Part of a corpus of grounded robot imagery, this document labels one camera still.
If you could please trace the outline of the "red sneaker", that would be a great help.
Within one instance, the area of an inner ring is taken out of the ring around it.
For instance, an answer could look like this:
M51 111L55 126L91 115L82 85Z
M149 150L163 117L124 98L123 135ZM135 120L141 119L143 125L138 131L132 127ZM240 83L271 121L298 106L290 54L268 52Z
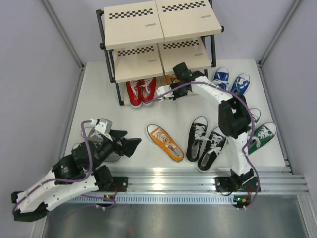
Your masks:
M142 103L141 81L135 80L126 82L126 88L131 106L135 108L139 107Z
M143 105L150 106L153 103L152 100L154 99L156 83L156 77L141 80Z

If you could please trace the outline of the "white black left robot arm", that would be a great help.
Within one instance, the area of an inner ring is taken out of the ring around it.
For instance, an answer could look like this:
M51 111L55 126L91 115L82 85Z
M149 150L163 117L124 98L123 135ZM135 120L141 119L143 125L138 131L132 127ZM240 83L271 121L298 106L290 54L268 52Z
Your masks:
M91 129L84 142L62 157L34 186L11 194L13 218L33 222L45 217L62 203L95 191L115 191L115 178L105 163L131 157L140 138L126 138L127 132L111 130L102 134Z

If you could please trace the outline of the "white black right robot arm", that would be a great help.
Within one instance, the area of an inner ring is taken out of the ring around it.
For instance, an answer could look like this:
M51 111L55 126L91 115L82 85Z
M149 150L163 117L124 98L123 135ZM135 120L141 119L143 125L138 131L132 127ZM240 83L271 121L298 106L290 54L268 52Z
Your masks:
M247 148L250 140L248 132L254 131L255 122L244 95L227 91L224 86L209 81L199 71L192 72L184 62L175 66L173 71L179 80L170 86L174 100L192 92L218 106L218 127L209 136L206 136L205 117L198 117L192 123L186 151L187 159L196 162L200 171L206 171L227 143L232 158L230 175L215 179L217 191L229 196L256 184L257 172L249 160Z

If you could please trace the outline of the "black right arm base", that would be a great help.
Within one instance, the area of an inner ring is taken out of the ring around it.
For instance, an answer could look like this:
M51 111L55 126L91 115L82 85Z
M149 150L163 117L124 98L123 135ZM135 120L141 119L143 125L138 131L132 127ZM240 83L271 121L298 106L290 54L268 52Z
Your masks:
M254 170L250 169L245 174L238 175L232 169L229 176L218 176L215 178L217 192L260 192L258 177L255 176Z

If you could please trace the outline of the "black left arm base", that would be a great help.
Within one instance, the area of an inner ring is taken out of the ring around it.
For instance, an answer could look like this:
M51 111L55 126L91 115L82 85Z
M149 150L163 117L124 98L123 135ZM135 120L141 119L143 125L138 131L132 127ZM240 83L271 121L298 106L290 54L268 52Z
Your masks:
M113 183L109 188L101 188L100 192L126 192L128 188L128 177L113 177Z

